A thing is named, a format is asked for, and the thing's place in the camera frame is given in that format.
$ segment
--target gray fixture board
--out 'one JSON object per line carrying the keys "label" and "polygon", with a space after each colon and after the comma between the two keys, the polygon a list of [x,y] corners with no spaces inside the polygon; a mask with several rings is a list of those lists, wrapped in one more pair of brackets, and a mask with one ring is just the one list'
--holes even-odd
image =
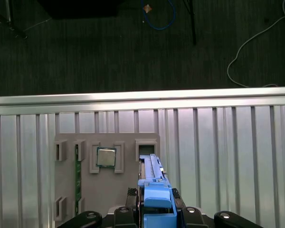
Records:
{"label": "gray fixture board", "polygon": [[[153,145],[160,156],[160,140],[156,133],[61,133],[55,136],[56,151],[63,153],[55,161],[56,227],[75,214],[75,145],[80,145],[81,200],[79,213],[86,210],[106,216],[111,207],[124,206],[129,188],[137,188],[140,146]],[[96,166],[97,148],[116,149],[115,168]],[[56,205],[65,202],[57,210]]]}

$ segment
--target blue cable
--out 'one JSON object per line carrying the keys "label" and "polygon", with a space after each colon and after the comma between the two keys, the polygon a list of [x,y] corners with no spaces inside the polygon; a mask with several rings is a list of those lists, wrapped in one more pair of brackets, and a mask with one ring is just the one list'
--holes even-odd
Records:
{"label": "blue cable", "polygon": [[149,18],[147,16],[147,13],[146,11],[144,11],[144,3],[143,3],[143,0],[141,0],[141,3],[142,3],[142,10],[143,10],[143,15],[144,15],[144,18],[145,20],[147,21],[147,23],[150,25],[151,28],[153,29],[156,29],[156,30],[164,30],[166,29],[167,27],[169,27],[170,25],[173,24],[173,22],[175,21],[175,16],[176,16],[176,12],[175,12],[175,7],[173,5],[173,3],[171,2],[171,0],[168,0],[168,2],[170,3],[172,9],[173,9],[173,18],[172,20],[170,21],[170,23],[168,25],[166,25],[165,27],[162,27],[162,28],[158,28],[158,27],[155,27],[150,21],[149,21]]}

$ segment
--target gray carpet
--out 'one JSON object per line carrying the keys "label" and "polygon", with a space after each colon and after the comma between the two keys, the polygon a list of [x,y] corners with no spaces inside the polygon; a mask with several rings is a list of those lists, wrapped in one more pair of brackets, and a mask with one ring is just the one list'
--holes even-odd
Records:
{"label": "gray carpet", "polygon": [[[237,87],[226,75],[237,49],[283,15],[281,0],[194,0],[194,47],[190,16],[172,1],[176,20],[163,31],[144,22],[139,0],[117,17],[50,20],[26,40],[0,25],[0,96]],[[167,0],[145,4],[155,25],[171,19]],[[12,8],[22,29],[49,18],[36,0]],[[244,47],[230,73],[251,87],[285,86],[285,19]]]}

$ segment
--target white cable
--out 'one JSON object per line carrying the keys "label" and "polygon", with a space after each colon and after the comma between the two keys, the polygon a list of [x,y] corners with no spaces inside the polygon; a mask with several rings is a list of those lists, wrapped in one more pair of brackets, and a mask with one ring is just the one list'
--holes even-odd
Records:
{"label": "white cable", "polygon": [[26,28],[26,29],[23,30],[23,31],[25,32],[25,31],[27,31],[27,30],[33,28],[33,27],[36,27],[36,26],[41,25],[41,24],[43,24],[43,23],[45,23],[45,22],[48,22],[48,21],[51,20],[51,19],[52,19],[52,18],[49,18],[49,19],[47,19],[47,20],[44,20],[44,21],[42,21],[42,22],[39,22],[39,23],[37,23],[37,24],[35,24],[35,25],[31,26],[31,27]]}
{"label": "white cable", "polygon": [[[235,83],[235,84],[237,84],[237,85],[239,85],[239,86],[245,87],[245,88],[249,88],[249,86],[244,85],[244,84],[241,84],[241,83],[235,81],[234,79],[232,79],[232,77],[231,77],[230,74],[229,74],[229,68],[230,68],[230,66],[238,59],[238,55],[239,55],[241,49],[242,49],[247,43],[249,43],[250,41],[252,41],[254,38],[258,37],[259,35],[261,35],[261,34],[267,32],[267,31],[270,30],[274,25],[276,25],[280,20],[282,20],[282,19],[285,18],[285,0],[283,0],[282,8],[283,8],[283,12],[284,12],[284,16],[283,16],[283,17],[281,17],[280,19],[278,19],[275,23],[273,23],[271,26],[269,26],[269,27],[266,28],[265,30],[263,30],[263,31],[261,31],[261,32],[259,32],[259,33],[257,33],[257,34],[255,34],[253,37],[251,37],[250,39],[248,39],[244,44],[242,44],[242,46],[238,49],[236,57],[229,63],[229,65],[228,65],[228,67],[227,67],[227,76],[228,76],[228,78],[229,78],[233,83]],[[276,84],[268,84],[268,85],[265,85],[265,86],[263,86],[263,87],[268,87],[268,86],[277,86],[277,85],[276,85]]]}

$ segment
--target black table leg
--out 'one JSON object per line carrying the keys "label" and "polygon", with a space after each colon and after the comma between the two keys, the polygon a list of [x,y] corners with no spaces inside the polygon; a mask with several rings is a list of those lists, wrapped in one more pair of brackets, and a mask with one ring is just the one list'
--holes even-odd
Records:
{"label": "black table leg", "polygon": [[193,11],[193,0],[189,0],[189,9],[190,9],[190,17],[191,17],[191,29],[192,29],[193,45],[196,45],[196,32],[195,32],[195,21],[194,21],[194,11]]}
{"label": "black table leg", "polygon": [[28,36],[19,28],[13,25],[12,22],[8,21],[4,16],[0,14],[0,22],[8,27],[10,30],[12,30],[16,35],[20,36],[21,38],[25,39]]}

